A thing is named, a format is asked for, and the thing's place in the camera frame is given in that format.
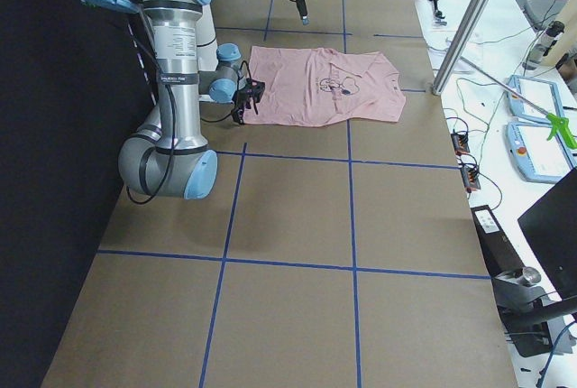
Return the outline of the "near blue teach pendant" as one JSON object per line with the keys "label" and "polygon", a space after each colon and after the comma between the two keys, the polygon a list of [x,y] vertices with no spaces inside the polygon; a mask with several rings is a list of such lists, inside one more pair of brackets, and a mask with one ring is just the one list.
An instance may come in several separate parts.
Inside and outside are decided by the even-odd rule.
{"label": "near blue teach pendant", "polygon": [[546,125],[510,122],[506,142],[522,178],[534,183],[555,184],[576,167],[572,150],[559,135],[547,139]]}

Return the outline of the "black monitor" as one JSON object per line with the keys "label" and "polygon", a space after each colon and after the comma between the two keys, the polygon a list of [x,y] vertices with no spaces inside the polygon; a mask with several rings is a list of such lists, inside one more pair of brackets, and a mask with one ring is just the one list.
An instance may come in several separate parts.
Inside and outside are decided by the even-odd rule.
{"label": "black monitor", "polygon": [[571,170],[517,222],[545,275],[563,298],[576,294],[576,170]]}

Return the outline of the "black box with label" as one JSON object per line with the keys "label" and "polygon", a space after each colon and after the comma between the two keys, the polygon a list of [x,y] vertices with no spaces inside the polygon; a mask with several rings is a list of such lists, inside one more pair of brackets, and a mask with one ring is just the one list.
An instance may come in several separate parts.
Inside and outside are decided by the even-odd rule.
{"label": "black box with label", "polygon": [[471,208],[473,223],[490,277],[524,266],[499,221],[488,205]]}

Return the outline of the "aluminium frame post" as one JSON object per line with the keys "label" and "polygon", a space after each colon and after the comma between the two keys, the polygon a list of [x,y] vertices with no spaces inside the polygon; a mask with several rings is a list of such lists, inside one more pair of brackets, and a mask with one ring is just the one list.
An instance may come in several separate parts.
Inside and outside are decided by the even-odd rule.
{"label": "aluminium frame post", "polygon": [[488,2],[489,0],[470,1],[433,81],[431,92],[434,95],[442,94]]}

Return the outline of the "blue teach pendant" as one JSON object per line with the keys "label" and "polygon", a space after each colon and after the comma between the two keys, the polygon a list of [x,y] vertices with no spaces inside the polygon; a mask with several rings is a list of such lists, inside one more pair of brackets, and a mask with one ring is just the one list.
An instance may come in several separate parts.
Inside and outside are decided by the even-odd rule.
{"label": "blue teach pendant", "polygon": [[[555,83],[544,79],[513,75],[509,78],[508,85],[530,102],[543,108],[547,113],[564,117],[561,96]],[[508,107],[515,117],[542,125],[549,123],[544,114],[514,97],[512,93],[508,93]]]}
{"label": "blue teach pendant", "polygon": [[534,183],[555,184],[576,167],[572,150],[559,135],[547,139],[546,125],[510,122],[506,142],[522,178]]}

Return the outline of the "metal reacher grabber tool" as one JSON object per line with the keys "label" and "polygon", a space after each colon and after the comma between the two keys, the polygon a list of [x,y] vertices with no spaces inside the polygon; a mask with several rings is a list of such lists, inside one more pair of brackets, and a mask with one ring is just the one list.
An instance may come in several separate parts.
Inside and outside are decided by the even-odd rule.
{"label": "metal reacher grabber tool", "polygon": [[481,125],[479,132],[488,134],[495,116],[507,106],[517,119],[552,127],[552,135],[561,137],[569,133],[552,123],[552,116],[557,120],[563,118],[556,84],[538,76],[529,77],[518,69],[505,80],[492,79],[477,63],[477,59],[469,60],[466,55],[460,58],[454,91],[466,116]]}

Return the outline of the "far blue teach pendant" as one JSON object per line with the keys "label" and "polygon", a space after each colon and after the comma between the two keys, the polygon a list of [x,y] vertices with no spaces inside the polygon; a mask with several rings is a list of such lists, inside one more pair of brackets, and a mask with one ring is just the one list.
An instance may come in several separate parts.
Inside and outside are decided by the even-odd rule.
{"label": "far blue teach pendant", "polygon": [[[564,117],[561,96],[555,83],[544,79],[513,75],[509,78],[508,85],[530,102],[543,108],[547,113]],[[514,97],[512,93],[508,93],[508,107],[515,117],[542,125],[549,123],[544,114]]]}

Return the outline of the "pink Snoopy t-shirt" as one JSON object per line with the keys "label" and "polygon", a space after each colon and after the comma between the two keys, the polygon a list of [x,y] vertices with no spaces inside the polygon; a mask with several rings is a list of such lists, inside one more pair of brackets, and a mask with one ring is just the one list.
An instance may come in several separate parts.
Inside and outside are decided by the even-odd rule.
{"label": "pink Snoopy t-shirt", "polygon": [[322,127],[362,118],[396,123],[406,104],[399,72],[381,52],[252,48],[252,75],[265,83],[249,125]]}

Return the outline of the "metal stand with knob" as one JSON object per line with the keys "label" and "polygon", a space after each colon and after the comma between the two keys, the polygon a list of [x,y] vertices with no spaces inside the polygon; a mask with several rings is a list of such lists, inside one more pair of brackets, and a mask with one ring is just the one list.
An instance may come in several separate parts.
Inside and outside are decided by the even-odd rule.
{"label": "metal stand with knob", "polygon": [[553,300],[541,286],[529,283],[524,272],[504,272],[491,279],[506,335],[522,357],[570,354],[576,337],[564,318],[576,313],[576,296]]}

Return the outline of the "orange black connector box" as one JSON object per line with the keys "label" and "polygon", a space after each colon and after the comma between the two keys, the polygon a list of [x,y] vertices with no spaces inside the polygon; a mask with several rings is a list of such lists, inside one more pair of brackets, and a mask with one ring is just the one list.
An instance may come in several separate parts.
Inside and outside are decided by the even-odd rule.
{"label": "orange black connector box", "polygon": [[450,136],[457,156],[468,154],[470,152],[469,135],[467,132],[452,132]]}

